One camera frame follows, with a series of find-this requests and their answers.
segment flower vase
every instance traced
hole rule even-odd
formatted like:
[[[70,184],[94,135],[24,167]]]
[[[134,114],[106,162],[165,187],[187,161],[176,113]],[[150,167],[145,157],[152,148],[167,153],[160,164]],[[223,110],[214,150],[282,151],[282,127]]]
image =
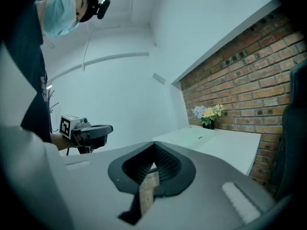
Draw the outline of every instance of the flower vase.
[[[204,123],[202,123],[202,127],[203,128],[207,128],[207,129],[214,129],[214,121],[213,120],[211,120],[211,123],[210,124],[208,124],[208,125],[205,125]]]

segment yellow flower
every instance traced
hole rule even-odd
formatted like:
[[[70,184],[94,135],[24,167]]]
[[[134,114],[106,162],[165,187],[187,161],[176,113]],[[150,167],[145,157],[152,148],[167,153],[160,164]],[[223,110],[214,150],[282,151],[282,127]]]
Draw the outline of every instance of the yellow flower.
[[[202,112],[202,115],[204,117],[211,117],[211,116],[214,116],[214,111],[213,111],[213,108],[212,107],[208,107],[206,108],[203,112]]]

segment white table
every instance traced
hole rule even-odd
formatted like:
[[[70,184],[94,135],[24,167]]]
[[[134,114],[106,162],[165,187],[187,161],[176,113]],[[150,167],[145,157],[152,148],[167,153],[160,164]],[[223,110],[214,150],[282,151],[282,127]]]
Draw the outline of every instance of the white table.
[[[191,125],[186,128],[153,138],[224,160],[245,175],[249,175],[260,141],[260,134],[209,130]]]

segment face mask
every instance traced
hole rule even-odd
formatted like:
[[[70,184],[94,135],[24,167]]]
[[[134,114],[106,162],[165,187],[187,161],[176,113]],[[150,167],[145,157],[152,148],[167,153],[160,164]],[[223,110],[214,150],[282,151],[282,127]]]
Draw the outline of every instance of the face mask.
[[[78,26],[71,28],[76,21],[75,0],[47,0],[42,30],[50,37],[67,34]]]

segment red brick wall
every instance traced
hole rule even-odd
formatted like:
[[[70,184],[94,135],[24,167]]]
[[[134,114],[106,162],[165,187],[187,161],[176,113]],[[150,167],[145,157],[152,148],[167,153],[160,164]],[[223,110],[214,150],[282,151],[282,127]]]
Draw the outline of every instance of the red brick wall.
[[[280,9],[268,14],[219,49],[181,80],[190,124],[201,125],[192,110],[223,104],[215,127],[261,133],[250,176],[267,185],[289,104],[289,70],[307,58],[304,36]]]

